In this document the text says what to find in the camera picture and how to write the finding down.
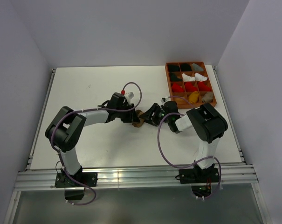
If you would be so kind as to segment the brown sock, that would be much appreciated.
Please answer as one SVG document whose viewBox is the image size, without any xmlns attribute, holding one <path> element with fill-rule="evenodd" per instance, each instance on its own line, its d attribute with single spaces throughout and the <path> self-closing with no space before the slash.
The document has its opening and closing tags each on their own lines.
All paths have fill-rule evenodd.
<svg viewBox="0 0 282 224">
<path fill-rule="evenodd" d="M 138 119 L 139 119 L 139 122 L 132 122 L 132 125 L 134 126 L 134 127 L 136 127 L 136 128 L 140 128 L 142 125 L 143 125 L 143 123 L 144 123 L 144 119 L 143 118 L 141 118 L 141 115 L 143 114 L 143 112 L 141 111 L 141 110 L 136 110 L 136 115 L 137 115 L 137 117 L 138 117 Z"/>
</svg>

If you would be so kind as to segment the mustard yellow striped sock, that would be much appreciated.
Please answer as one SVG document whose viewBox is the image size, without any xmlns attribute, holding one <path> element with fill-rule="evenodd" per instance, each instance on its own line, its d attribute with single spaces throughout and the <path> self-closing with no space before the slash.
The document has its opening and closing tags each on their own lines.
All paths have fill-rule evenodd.
<svg viewBox="0 0 282 224">
<path fill-rule="evenodd" d="M 194 91 L 192 92 L 189 97 L 188 97 L 188 101 L 191 103 L 191 104 L 195 104 L 197 103 L 199 100 L 199 93 L 197 91 Z"/>
</svg>

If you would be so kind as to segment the tan sock with red cuff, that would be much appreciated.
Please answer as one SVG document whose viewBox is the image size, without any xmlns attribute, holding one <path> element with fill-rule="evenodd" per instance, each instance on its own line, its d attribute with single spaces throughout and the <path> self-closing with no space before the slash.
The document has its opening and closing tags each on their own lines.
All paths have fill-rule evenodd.
<svg viewBox="0 0 282 224">
<path fill-rule="evenodd" d="M 202 96 L 202 102 L 203 103 L 211 103 L 213 101 L 213 93 L 207 92 Z"/>
</svg>

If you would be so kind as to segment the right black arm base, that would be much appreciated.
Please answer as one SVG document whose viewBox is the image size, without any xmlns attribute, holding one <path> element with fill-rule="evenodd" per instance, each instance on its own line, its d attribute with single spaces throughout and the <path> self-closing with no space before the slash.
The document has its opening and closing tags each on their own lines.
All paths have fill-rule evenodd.
<svg viewBox="0 0 282 224">
<path fill-rule="evenodd" d="M 195 196 L 203 198 L 211 195 L 211 184 L 219 182 L 220 174 L 217 168 L 201 169 L 199 166 L 196 166 L 190 169 L 180 169 L 175 179 L 180 181 L 180 184 L 201 183 L 202 185 L 192 186 L 191 188 Z"/>
</svg>

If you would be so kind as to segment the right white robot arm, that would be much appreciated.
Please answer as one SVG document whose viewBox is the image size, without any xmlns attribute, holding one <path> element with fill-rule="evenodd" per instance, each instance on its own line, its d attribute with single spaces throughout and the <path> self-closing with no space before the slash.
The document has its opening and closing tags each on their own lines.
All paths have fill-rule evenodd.
<svg viewBox="0 0 282 224">
<path fill-rule="evenodd" d="M 158 127 L 167 123 L 170 130 L 180 133 L 188 128 L 193 128 L 199 138 L 199 150 L 194 161 L 194 179 L 203 182 L 210 173 L 209 168 L 214 167 L 215 152 L 220 138 L 228 129 L 227 121 L 210 103 L 202 104 L 198 108 L 190 109 L 181 115 L 175 101 L 166 101 L 163 105 L 155 103 L 145 113 L 138 113 L 138 117 L 145 123 Z"/>
</svg>

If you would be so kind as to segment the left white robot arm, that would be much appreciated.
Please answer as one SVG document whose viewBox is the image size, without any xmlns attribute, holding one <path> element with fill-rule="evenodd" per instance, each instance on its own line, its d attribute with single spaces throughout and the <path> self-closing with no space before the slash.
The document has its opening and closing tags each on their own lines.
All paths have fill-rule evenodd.
<svg viewBox="0 0 282 224">
<path fill-rule="evenodd" d="M 62 167 L 66 169 L 66 182 L 78 186 L 83 180 L 82 166 L 76 154 L 76 144 L 82 130 L 93 124 L 109 123 L 119 118 L 124 123 L 141 124 L 131 99 L 132 92 L 114 93 L 110 100 L 105 101 L 96 109 L 74 111 L 64 106 L 57 113 L 45 131 L 53 149 L 58 152 Z"/>
</svg>

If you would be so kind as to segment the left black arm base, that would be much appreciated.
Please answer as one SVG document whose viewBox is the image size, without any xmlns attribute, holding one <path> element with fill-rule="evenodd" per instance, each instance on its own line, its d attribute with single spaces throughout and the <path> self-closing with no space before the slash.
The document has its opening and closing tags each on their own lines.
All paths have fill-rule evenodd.
<svg viewBox="0 0 282 224">
<path fill-rule="evenodd" d="M 68 203 L 74 205 L 86 205 L 94 202 L 96 192 L 93 187 L 97 185 L 97 172 L 82 172 L 78 175 L 67 176 L 64 172 L 57 173 L 54 187 L 64 189 L 64 198 Z M 80 202 L 86 196 L 86 191 L 90 190 L 93 197 L 89 202 Z"/>
</svg>

